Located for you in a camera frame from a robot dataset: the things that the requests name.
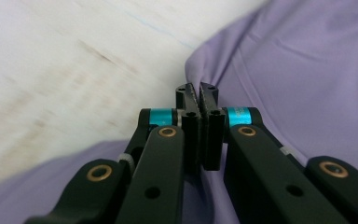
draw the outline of circular hole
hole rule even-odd
[[[98,168],[98,169],[94,170],[94,172],[92,172],[92,176],[101,177],[101,176],[105,175],[106,172],[107,172],[107,170],[105,168]]]
[[[194,112],[188,112],[186,113],[186,115],[188,115],[189,117],[196,117],[196,113]]]
[[[164,134],[171,134],[171,133],[173,133],[173,130],[172,129],[164,129],[161,132]]]
[[[161,191],[157,187],[151,187],[151,188],[145,190],[145,196],[148,199],[157,199],[160,194],[161,194]]]
[[[291,195],[296,196],[296,197],[301,197],[304,195],[304,192],[302,191],[301,188],[299,188],[298,186],[295,185],[289,185],[286,187],[287,192],[289,192]]]
[[[176,135],[176,130],[173,128],[162,128],[158,131],[158,134],[163,137],[172,137]]]
[[[92,182],[105,180],[112,174],[112,167],[108,165],[97,165],[92,167],[87,173],[87,179]]]
[[[213,110],[213,111],[211,111],[211,114],[220,115],[220,111],[219,110]]]
[[[255,129],[249,128],[249,127],[240,127],[238,129],[238,132],[245,136],[254,136],[255,135]]]
[[[322,161],[319,163],[319,167],[325,173],[334,177],[345,178],[349,175],[347,169],[332,161]]]

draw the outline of blue band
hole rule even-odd
[[[252,116],[248,107],[228,107],[227,112],[230,128],[237,124],[252,124]]]
[[[150,125],[172,125],[172,109],[150,109]]]

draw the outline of purple fabric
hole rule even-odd
[[[187,61],[188,81],[221,106],[255,106],[305,164],[328,155],[358,168],[358,2],[272,1]]]
[[[186,75],[216,85],[221,106],[257,107],[303,164],[328,155],[358,168],[358,1],[271,1],[196,50]],[[0,224],[46,214],[83,164],[115,160],[126,145],[101,143],[1,183]],[[223,172],[186,179],[184,223],[238,223]]]

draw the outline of white table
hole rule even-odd
[[[174,107],[189,55],[265,0],[0,1],[0,180]]]

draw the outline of brass pivot hole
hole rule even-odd
[[[97,165],[89,170],[87,173],[87,179],[92,182],[99,182],[109,177],[112,172],[112,167],[108,165]]]
[[[163,137],[172,137],[176,135],[176,130],[173,128],[162,128],[158,131],[158,134]]]
[[[319,163],[319,167],[333,177],[345,178],[349,175],[347,169],[332,161],[322,161]]]
[[[249,127],[240,127],[238,129],[238,132],[245,136],[254,136],[255,135],[255,129],[249,128]]]

